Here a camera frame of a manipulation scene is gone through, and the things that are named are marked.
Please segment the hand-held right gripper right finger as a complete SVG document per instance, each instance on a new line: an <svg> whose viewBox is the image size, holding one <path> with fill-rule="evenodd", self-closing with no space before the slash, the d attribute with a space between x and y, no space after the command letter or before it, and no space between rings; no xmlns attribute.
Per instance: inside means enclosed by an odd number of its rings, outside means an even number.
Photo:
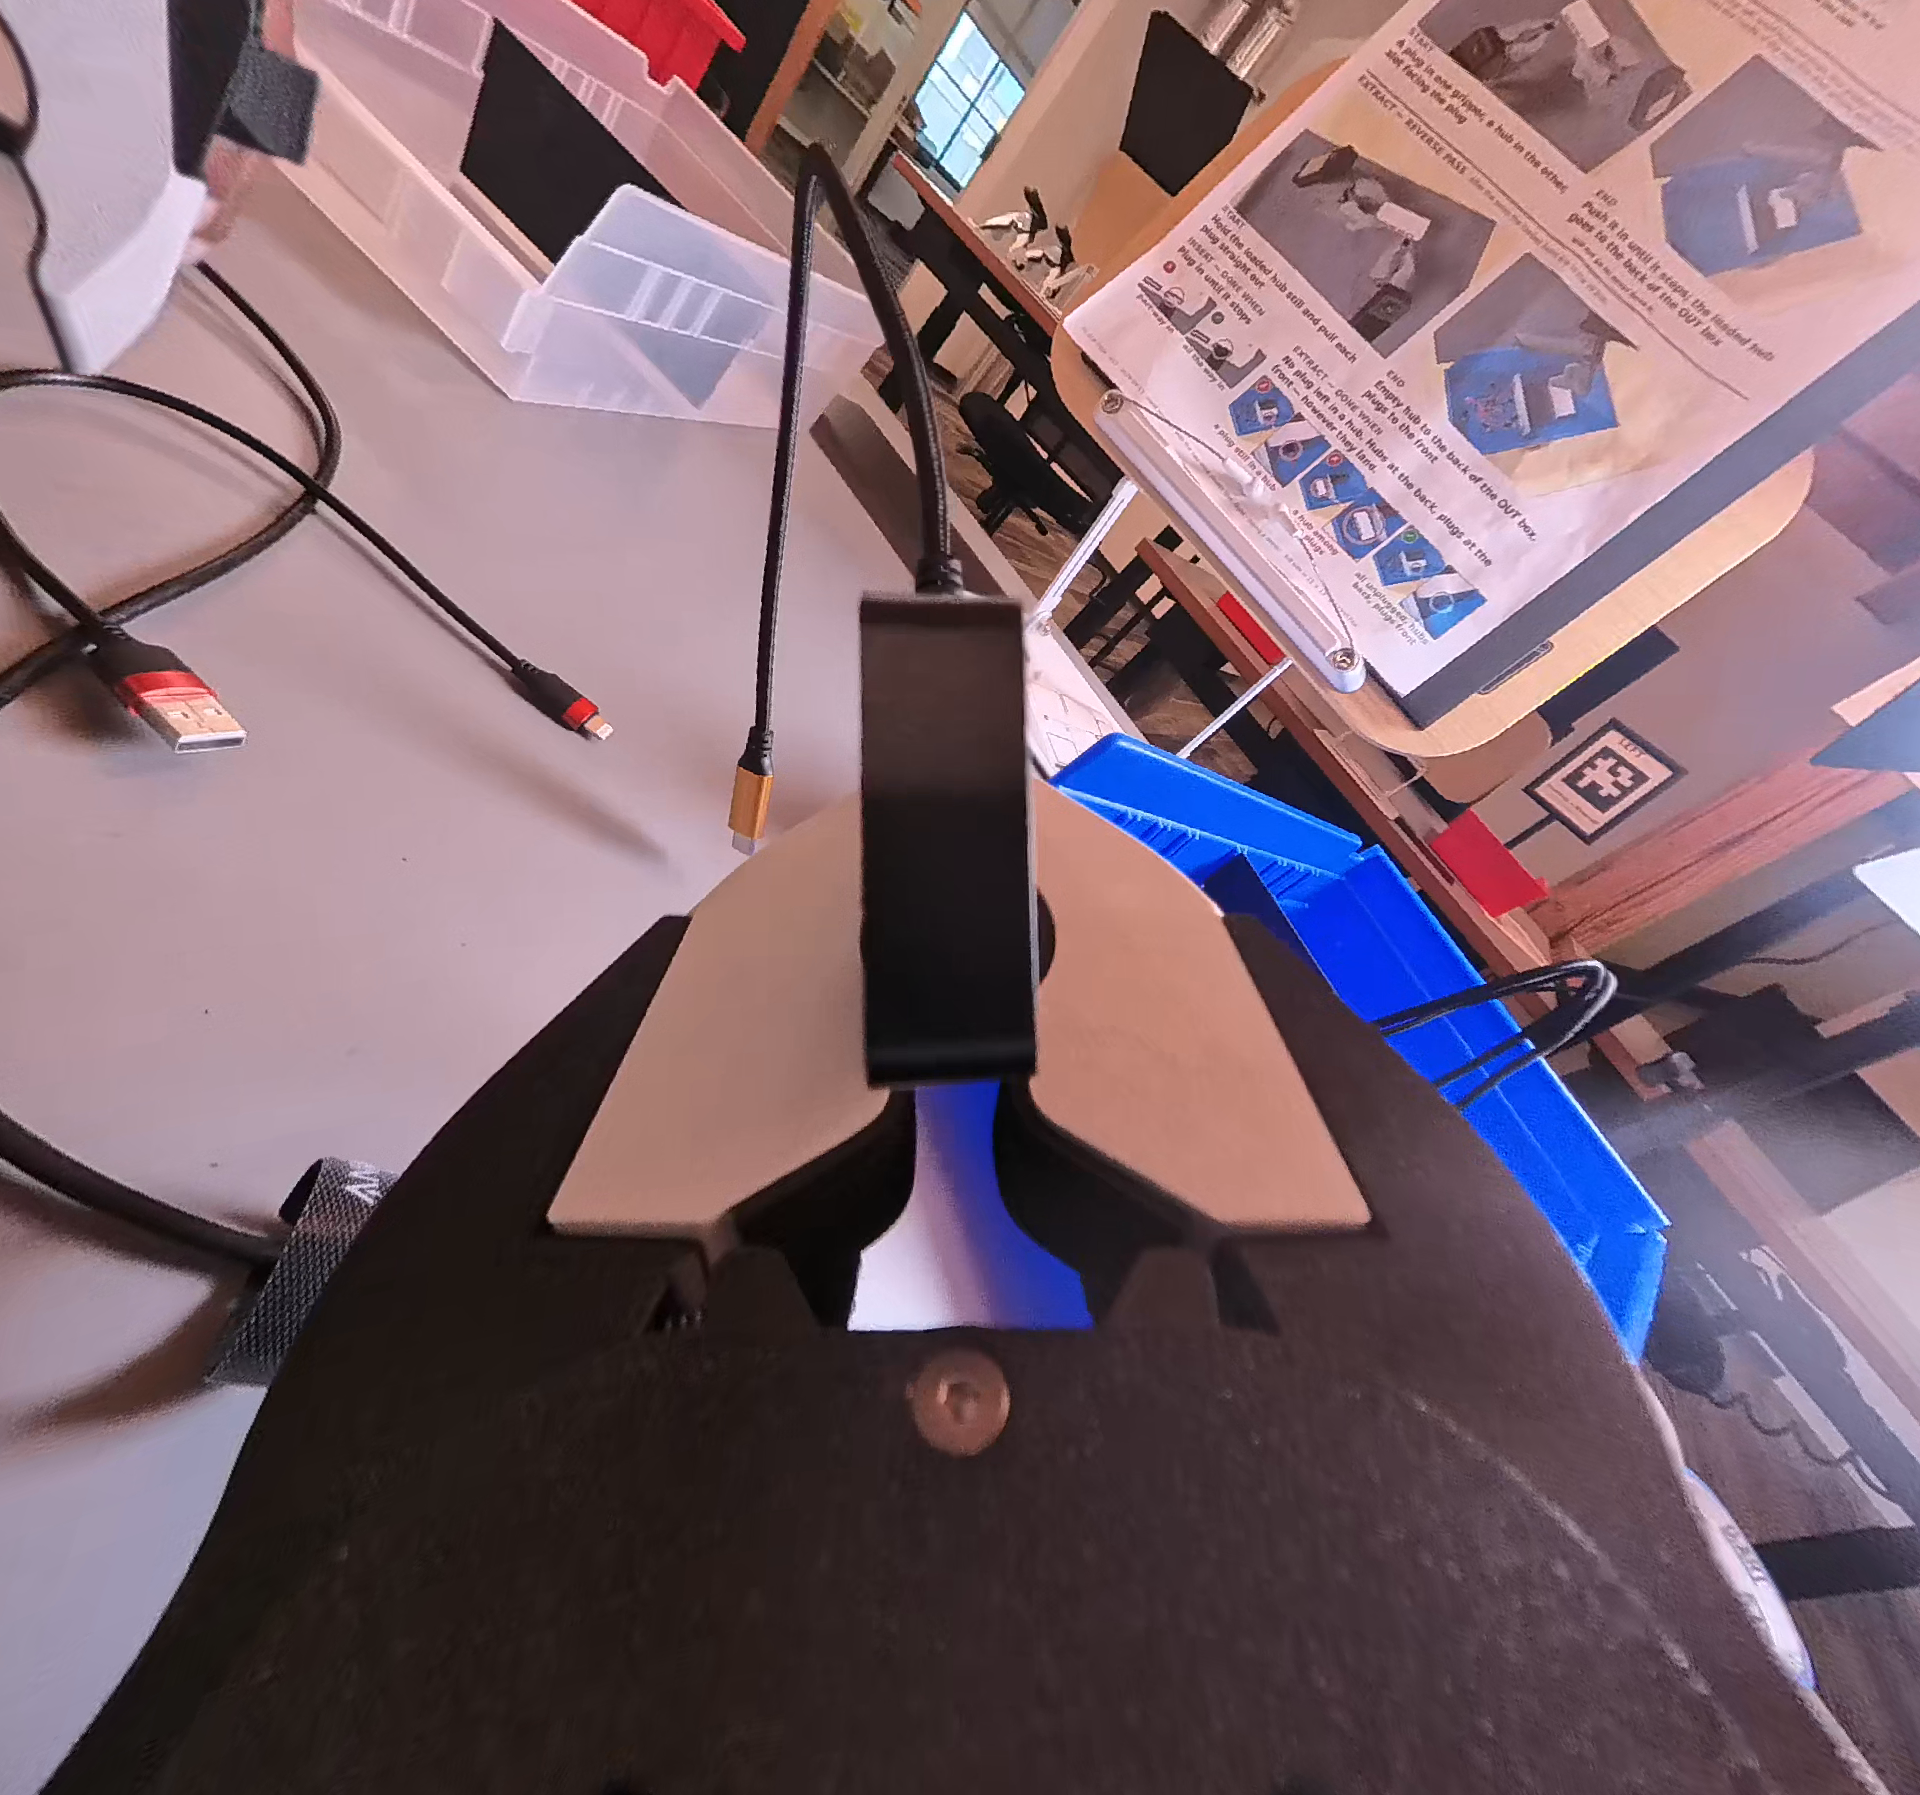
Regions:
<svg viewBox="0 0 1920 1795"><path fill-rule="evenodd" d="M1063 791L1032 791L1051 922L1017 1128L1196 1232L1361 1232L1370 1210L1220 908Z"/></svg>

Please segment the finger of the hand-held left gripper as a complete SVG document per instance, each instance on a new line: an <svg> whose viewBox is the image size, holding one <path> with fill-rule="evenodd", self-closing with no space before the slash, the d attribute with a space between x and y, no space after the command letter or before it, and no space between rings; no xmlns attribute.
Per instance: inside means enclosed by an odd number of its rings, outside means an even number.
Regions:
<svg viewBox="0 0 1920 1795"><path fill-rule="evenodd" d="M27 113L32 281L65 368L96 374L156 320L207 204L180 171L169 0L2 0Z"/></svg>

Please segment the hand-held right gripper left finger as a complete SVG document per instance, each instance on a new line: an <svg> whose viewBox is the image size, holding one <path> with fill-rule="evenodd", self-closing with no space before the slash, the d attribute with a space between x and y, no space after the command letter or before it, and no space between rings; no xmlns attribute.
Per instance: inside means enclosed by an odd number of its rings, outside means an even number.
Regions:
<svg viewBox="0 0 1920 1795"><path fill-rule="evenodd" d="M860 803L692 910L547 1211L566 1237L872 1244L908 1204L908 1100L869 1084Z"/></svg>

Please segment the blue plastic bin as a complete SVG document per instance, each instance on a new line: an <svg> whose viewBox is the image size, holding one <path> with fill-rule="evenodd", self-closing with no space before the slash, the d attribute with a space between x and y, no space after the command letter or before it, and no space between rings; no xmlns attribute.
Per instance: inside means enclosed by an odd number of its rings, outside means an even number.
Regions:
<svg viewBox="0 0 1920 1795"><path fill-rule="evenodd" d="M1484 975L1382 850L1229 777L1107 736L1051 785L1172 863L1222 906L1264 920L1358 1016L1481 993ZM1481 1100L1466 1122L1501 1155L1642 1359L1665 1281L1669 1221L1544 1061Z"/></svg>

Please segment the slim black usb hub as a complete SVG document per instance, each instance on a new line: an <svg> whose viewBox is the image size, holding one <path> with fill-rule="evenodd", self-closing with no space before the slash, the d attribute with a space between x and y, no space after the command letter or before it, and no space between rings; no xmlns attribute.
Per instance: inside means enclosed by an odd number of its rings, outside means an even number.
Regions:
<svg viewBox="0 0 1920 1795"><path fill-rule="evenodd" d="M1040 912L1020 607L871 594L858 647L869 1084L1030 1077Z"/></svg>

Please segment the clear plastic bin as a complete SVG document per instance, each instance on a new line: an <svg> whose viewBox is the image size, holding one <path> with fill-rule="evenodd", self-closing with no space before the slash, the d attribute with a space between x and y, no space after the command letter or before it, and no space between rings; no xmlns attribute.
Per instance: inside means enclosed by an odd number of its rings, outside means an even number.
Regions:
<svg viewBox="0 0 1920 1795"><path fill-rule="evenodd" d="M288 180L507 398L778 424L791 196L699 98L570 0L295 0L321 80ZM679 202L621 188L558 264L460 175L505 23Z"/></svg>

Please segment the black flat box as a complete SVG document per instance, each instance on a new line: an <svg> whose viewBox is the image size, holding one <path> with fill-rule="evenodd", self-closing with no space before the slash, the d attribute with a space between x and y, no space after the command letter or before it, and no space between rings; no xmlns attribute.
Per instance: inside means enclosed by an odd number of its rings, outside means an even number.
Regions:
<svg viewBox="0 0 1920 1795"><path fill-rule="evenodd" d="M462 179L558 264L621 188L682 202L505 23L493 23Z"/></svg>

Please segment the black framed tag sign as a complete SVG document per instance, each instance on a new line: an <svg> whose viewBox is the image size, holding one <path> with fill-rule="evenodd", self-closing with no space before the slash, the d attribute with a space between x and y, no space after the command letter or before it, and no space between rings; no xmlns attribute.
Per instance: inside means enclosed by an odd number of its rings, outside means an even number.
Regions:
<svg viewBox="0 0 1920 1795"><path fill-rule="evenodd" d="M1687 768L1618 719L1606 722L1523 785L1538 820L1596 848L1687 777Z"/></svg>

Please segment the white sign stand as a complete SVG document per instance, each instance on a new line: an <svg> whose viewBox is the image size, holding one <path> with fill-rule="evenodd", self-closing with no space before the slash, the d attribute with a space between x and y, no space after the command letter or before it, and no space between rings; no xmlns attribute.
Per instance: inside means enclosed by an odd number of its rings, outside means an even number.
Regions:
<svg viewBox="0 0 1920 1795"><path fill-rule="evenodd" d="M1023 630L1030 640L1043 639L1070 582L1094 560L1132 499L1150 490L1170 511L1178 530L1242 590L1242 603L1283 644L1272 667L1216 712L1178 751L1180 759L1189 759L1224 728L1237 725L1237 719L1292 666L1318 673L1337 694L1361 689L1366 660L1322 573L1316 547L1290 494L1264 464L1251 460L1249 450L1204 438L1110 383L1101 384L1098 398L1095 432L1101 445L1119 453L1123 475L1074 545L1069 563L1055 571L1027 613Z"/></svg>

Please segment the wooden top desk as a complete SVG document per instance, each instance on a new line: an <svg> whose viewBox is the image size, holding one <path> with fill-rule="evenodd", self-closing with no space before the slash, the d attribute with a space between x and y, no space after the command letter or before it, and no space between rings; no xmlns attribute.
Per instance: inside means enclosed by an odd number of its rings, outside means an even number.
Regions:
<svg viewBox="0 0 1920 1795"><path fill-rule="evenodd" d="M918 328L916 344L925 368L936 368L944 346L973 323L991 344L1020 387L1030 392L1051 391L1051 344L1094 271L1077 266L1063 296L1043 296L1030 287L990 237L960 217L933 180L904 155L893 152L892 169L921 202L921 217L908 233L915 264L942 290L931 313Z"/></svg>
<svg viewBox="0 0 1920 1795"><path fill-rule="evenodd" d="M1914 799L1917 785L1917 773L1838 768L1802 751L1554 884L1526 918L1558 961L1606 956L1642 928Z"/></svg>

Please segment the black office chair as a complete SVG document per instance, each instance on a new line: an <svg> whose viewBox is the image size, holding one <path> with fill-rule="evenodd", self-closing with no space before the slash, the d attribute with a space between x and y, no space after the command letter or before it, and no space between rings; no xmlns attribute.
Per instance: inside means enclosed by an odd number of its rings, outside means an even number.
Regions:
<svg viewBox="0 0 1920 1795"><path fill-rule="evenodd" d="M966 453L990 478L975 502L980 526L990 537L1017 511L1041 533L1084 534L1095 514L1091 501L1005 408L983 391L971 391L958 399L958 416L968 432Z"/></svg>

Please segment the light wooden sign board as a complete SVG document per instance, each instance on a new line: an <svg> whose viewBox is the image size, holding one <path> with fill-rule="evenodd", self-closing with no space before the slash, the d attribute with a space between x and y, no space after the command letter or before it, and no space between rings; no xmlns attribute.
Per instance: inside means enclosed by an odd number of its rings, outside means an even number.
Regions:
<svg viewBox="0 0 1920 1795"><path fill-rule="evenodd" d="M1666 622L1783 534L1811 494L1815 447L1836 436L1846 420L1914 370L1918 355L1917 311L1910 311L1816 384L1815 408L1790 409L1786 434L1746 438L1736 453L1718 460L1679 493L1679 511L1653 511L1639 519L1626 540L1634 542L1651 527L1663 545L1658 553L1653 553L1649 540L1638 542L1631 558L1634 573L1618 576L1609 586L1599 582L1601 569L1589 568L1577 588L1579 607L1557 597L1549 607L1549 622L1530 624L1521 647L1511 648L1492 673L1475 679L1467 698L1431 724L1413 722L1405 705L1374 675L1350 693L1333 687L1313 659L1292 642L1280 607L1249 582L1240 558L1218 538L1226 515L1191 511L1175 488L1123 455L1120 416L1110 413L1106 405L1111 389L1072 328L1057 328L1050 361L1065 408L1117 464L1120 484L1142 502L1156 508L1280 644L1289 664L1280 681L1285 698L1304 705L1318 724L1360 741L1413 756L1437 756L1492 741L1523 715L1565 693L1575 678L1589 673L1601 659L1642 630Z"/></svg>

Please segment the white paper sign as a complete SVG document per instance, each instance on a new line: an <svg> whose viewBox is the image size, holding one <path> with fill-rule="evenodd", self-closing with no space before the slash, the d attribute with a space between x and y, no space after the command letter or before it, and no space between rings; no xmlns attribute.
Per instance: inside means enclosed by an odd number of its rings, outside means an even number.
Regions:
<svg viewBox="0 0 1920 1795"><path fill-rule="evenodd" d="M1069 328L1272 472L1431 724L1918 333L1917 85L1917 0L1411 0Z"/></svg>

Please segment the black panel board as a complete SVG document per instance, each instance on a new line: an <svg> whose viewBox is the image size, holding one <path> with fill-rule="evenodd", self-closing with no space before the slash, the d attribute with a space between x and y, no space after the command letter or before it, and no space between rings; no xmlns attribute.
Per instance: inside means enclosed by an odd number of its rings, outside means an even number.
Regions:
<svg viewBox="0 0 1920 1795"><path fill-rule="evenodd" d="M1226 150L1256 90L1168 11L1148 16L1119 152L1180 196Z"/></svg>

